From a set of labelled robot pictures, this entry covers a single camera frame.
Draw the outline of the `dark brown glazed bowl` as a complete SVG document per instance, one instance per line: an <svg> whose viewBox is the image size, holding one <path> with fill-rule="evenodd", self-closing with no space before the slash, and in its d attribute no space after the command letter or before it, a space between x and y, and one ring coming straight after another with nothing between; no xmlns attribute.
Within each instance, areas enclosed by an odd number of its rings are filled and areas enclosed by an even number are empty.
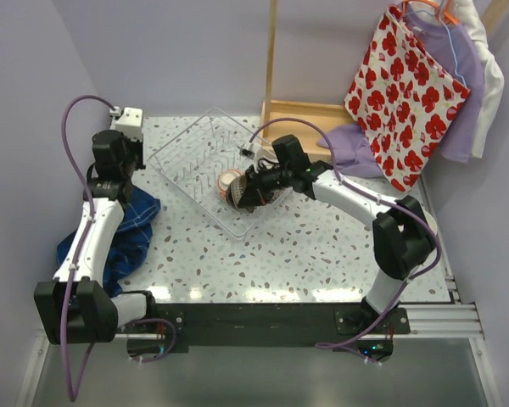
<svg viewBox="0 0 509 407"><path fill-rule="evenodd" d="M239 209L239 203L244 193L246 185L245 176L238 176L234 178L226 189L226 202L234 209Z"/></svg>

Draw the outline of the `brown lattice pattern bowl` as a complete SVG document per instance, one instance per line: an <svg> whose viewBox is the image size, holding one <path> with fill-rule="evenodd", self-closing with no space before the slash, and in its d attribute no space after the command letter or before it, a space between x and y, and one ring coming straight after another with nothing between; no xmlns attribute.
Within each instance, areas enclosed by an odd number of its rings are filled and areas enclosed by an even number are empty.
<svg viewBox="0 0 509 407"><path fill-rule="evenodd" d="M267 204L277 200L281 196L282 191L289 187L289 171L280 166L272 168L263 167L259 171L259 176L259 183L264 188Z"/></svg>

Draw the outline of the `orange floral pattern bowl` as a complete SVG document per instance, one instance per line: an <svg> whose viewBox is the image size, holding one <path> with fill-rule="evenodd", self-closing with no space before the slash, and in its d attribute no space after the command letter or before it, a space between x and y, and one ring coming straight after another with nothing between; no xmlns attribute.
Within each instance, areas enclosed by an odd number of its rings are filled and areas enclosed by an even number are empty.
<svg viewBox="0 0 509 407"><path fill-rule="evenodd" d="M222 201L226 200L226 193L228 187L231 185L232 181L236 178L240 177L243 174L242 171L236 169L229 169L223 171L216 179L216 188L219 194L219 197Z"/></svg>

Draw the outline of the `white wire dish rack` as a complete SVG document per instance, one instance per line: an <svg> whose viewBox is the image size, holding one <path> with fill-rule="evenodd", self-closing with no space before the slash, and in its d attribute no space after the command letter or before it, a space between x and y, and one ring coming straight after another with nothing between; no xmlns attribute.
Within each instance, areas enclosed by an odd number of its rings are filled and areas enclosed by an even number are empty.
<svg viewBox="0 0 509 407"><path fill-rule="evenodd" d="M256 130L254 116L230 116L218 108L199 117L149 117L144 124L146 163L170 189L230 237L245 238L290 195L254 213L239 212L219 197L217 177L225 170L246 170L251 161L239 153Z"/></svg>

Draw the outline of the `plain white bowl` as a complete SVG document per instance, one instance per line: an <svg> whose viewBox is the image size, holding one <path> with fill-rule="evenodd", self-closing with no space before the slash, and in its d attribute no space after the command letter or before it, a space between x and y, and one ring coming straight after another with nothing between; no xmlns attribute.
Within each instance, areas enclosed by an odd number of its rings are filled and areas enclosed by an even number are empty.
<svg viewBox="0 0 509 407"><path fill-rule="evenodd" d="M423 211L423 214L426 218L426 221L427 221L427 224L428 226L430 227L430 229L432 230L432 232L437 235L438 234L438 225L437 225L437 221L435 220L435 218L425 209L423 208L422 209Z"/></svg>

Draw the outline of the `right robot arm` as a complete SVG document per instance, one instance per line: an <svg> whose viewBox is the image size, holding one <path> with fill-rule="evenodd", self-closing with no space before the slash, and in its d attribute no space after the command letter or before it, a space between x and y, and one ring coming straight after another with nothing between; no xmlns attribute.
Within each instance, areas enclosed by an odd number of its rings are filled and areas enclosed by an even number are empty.
<svg viewBox="0 0 509 407"><path fill-rule="evenodd" d="M227 203L253 212L272 203L282 190L292 189L368 226L378 273L361 300L354 322L369 332L381 332L391 322L388 309L397 305L395 294L400 286L436 249L433 230L421 204L411 196L377 198L358 184L344 185L330 164L310 161L293 135L278 138L272 148L276 161L262 156L262 149L254 144L242 148L241 154L251 158L253 164L230 183Z"/></svg>

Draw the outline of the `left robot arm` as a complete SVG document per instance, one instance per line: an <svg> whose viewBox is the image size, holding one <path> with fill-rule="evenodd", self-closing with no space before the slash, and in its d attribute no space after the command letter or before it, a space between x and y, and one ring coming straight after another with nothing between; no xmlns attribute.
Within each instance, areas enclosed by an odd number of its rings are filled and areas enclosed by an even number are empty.
<svg viewBox="0 0 509 407"><path fill-rule="evenodd" d="M96 175L76 172L83 206L70 248L52 279L34 291L44 331L55 345L108 343L129 323L139 332L151 332L159 322L149 292L113 297L104 288L105 264L134 192L132 175L145 167L143 135L100 131L92 137L92 155L90 168Z"/></svg>

